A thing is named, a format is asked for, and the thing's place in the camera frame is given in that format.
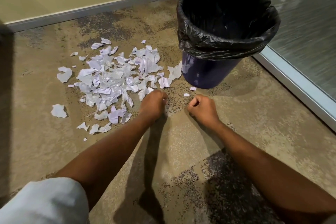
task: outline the black trash bag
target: black trash bag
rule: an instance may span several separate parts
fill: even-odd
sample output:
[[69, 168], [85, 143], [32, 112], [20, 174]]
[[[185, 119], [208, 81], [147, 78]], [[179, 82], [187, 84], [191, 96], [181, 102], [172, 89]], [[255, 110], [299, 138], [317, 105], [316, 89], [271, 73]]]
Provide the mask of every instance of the black trash bag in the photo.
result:
[[206, 60], [259, 53], [279, 29], [270, 0], [179, 0], [179, 48]]

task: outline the person's left hand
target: person's left hand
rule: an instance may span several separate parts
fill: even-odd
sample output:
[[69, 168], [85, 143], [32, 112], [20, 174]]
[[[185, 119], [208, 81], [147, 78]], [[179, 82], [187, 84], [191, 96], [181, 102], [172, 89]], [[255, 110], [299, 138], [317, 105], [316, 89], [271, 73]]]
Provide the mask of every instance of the person's left hand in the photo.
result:
[[168, 95], [161, 90], [154, 90], [141, 102], [139, 113], [145, 113], [151, 116], [153, 120], [157, 120], [165, 110]]

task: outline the clenched fist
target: clenched fist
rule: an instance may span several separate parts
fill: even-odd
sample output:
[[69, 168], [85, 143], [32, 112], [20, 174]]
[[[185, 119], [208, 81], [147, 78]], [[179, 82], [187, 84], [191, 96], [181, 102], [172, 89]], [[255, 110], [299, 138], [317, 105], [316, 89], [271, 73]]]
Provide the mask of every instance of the clenched fist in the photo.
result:
[[145, 96], [141, 102], [139, 113], [146, 113], [157, 120], [165, 110], [168, 95], [161, 90], [154, 90]]
[[214, 129], [221, 121], [218, 118], [213, 99], [197, 94], [187, 107], [192, 116], [209, 129]]

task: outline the purple trash can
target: purple trash can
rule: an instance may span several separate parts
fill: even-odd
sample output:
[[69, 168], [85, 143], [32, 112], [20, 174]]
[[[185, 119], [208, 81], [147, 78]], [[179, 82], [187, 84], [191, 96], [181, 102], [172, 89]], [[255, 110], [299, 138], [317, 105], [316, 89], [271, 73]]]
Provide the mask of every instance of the purple trash can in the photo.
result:
[[202, 89], [261, 52], [280, 25], [270, 0], [179, 0], [176, 14], [183, 76]]
[[210, 89], [220, 84], [241, 59], [205, 60], [182, 53], [182, 74], [192, 86]]

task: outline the light blue sleeve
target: light blue sleeve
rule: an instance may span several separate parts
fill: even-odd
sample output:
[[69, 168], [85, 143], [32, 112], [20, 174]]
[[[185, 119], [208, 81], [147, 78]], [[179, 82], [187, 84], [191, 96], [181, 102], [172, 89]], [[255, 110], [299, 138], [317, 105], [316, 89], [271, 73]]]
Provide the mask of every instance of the light blue sleeve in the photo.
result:
[[0, 209], [0, 224], [85, 224], [88, 216], [83, 187], [61, 177], [28, 183]]

